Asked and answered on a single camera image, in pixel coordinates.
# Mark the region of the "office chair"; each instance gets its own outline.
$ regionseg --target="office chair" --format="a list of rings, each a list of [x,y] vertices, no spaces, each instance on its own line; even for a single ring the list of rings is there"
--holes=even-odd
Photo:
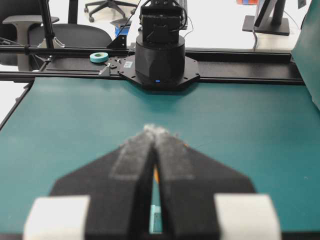
[[[97,6],[97,7],[94,10],[92,10],[91,12],[89,12],[88,6]],[[115,9],[125,19],[126,18],[126,14],[119,6],[128,6],[128,7],[134,7],[134,8],[137,7],[137,5],[133,4],[133,3],[123,2],[123,1],[116,1],[116,0],[104,0],[104,1],[95,1],[95,2],[91,2],[91,3],[87,3],[85,5],[84,12],[85,13],[89,13],[89,21],[91,23],[93,23],[95,21],[95,19],[92,17],[92,15],[95,14],[96,12],[102,10],[102,9],[105,9],[105,8]]]
[[[56,37],[66,47],[106,48],[112,42],[109,34],[96,27],[77,24],[78,0],[69,1],[68,23],[52,25]],[[0,37],[21,45],[38,46],[43,42],[45,33],[38,0],[1,0],[0,5]],[[24,54],[0,53],[0,64],[18,66],[19,71],[37,69],[35,60]]]

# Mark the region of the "teal mat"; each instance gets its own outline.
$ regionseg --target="teal mat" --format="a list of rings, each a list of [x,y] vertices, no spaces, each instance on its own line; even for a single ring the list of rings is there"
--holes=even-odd
[[[299,40],[292,51],[295,63],[320,109],[320,1],[313,0],[303,23]]]
[[[21,233],[55,179],[150,123],[248,175],[271,195],[283,231],[320,231],[320,113],[305,86],[153,94],[126,81],[37,78],[0,132],[0,233]]]

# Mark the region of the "computer monitor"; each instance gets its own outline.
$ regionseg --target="computer monitor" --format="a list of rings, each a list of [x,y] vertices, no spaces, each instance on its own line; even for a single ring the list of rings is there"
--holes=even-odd
[[[256,16],[245,16],[243,31],[289,36],[289,20],[283,18],[286,0],[259,0]]]

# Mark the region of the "teal tape roll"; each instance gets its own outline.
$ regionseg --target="teal tape roll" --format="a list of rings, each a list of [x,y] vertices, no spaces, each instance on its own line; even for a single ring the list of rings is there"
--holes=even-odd
[[[104,63],[109,60],[109,55],[106,52],[96,52],[90,55],[92,63]]]

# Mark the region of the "metal bracket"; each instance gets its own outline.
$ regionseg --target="metal bracket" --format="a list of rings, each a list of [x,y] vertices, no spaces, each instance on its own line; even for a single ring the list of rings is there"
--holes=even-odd
[[[127,36],[119,35],[108,46],[108,49],[126,49],[127,48]]]
[[[55,49],[64,49],[66,47],[66,45],[63,44],[57,37],[54,37],[52,41],[53,41],[53,48]],[[43,39],[42,43],[39,44],[38,48],[40,49],[48,48],[47,41],[45,38]]]

